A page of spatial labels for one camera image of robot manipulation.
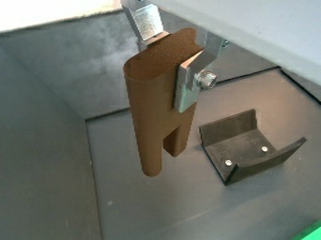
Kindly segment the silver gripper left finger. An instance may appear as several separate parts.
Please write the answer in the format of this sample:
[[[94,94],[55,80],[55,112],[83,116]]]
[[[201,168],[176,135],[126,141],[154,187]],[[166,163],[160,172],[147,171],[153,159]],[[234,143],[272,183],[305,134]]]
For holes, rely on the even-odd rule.
[[[158,6],[147,0],[121,0],[121,4],[137,36],[138,50],[143,51],[170,34],[164,27]]]

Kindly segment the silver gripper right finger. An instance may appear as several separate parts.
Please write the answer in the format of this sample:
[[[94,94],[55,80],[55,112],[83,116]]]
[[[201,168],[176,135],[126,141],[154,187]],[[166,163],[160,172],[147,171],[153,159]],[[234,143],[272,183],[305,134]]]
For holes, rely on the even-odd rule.
[[[198,31],[196,43],[201,51],[178,68],[174,108],[181,113],[197,102],[200,90],[212,90],[216,85],[217,75],[206,67],[225,49],[226,40],[209,31]]]

